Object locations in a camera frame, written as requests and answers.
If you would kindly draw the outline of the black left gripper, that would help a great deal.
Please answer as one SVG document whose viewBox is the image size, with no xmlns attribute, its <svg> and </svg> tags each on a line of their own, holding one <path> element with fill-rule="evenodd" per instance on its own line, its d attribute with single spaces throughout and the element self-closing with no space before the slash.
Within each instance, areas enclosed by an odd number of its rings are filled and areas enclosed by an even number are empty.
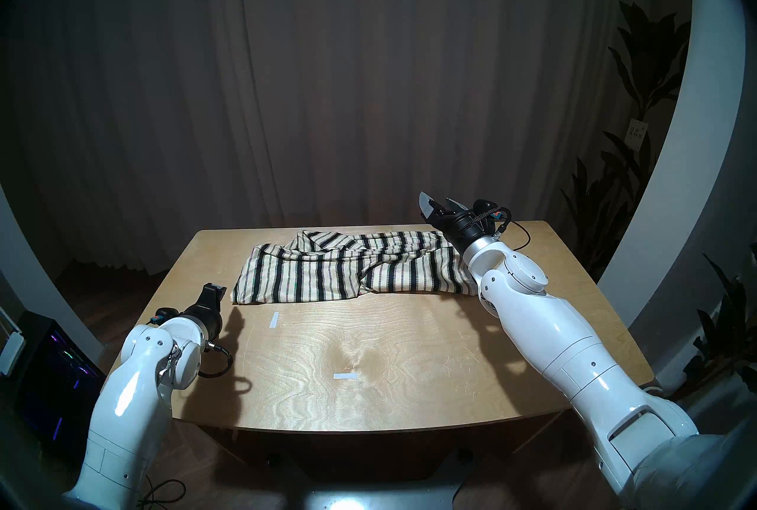
<svg viewBox="0 0 757 510">
<path fill-rule="evenodd" d="M 221 303 L 227 287 L 218 284 L 205 284 L 197 302 L 182 312 L 183 317 L 193 317 L 204 325 L 207 339 L 216 339 L 223 328 L 220 313 Z"/>
</svg>

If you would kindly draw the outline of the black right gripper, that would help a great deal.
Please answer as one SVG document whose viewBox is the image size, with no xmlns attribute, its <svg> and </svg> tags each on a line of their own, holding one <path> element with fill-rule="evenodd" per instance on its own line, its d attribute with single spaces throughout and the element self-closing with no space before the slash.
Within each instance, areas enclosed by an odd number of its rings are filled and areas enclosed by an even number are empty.
<svg viewBox="0 0 757 510">
<path fill-rule="evenodd" d="M 425 192 L 419 193 L 419 210 L 423 219 L 430 219 L 434 214 L 434 228 L 455 249 L 468 249 L 475 241 L 496 232 L 495 220 L 488 211 L 477 213 L 461 203 L 446 197 L 449 210 Z"/>
</svg>

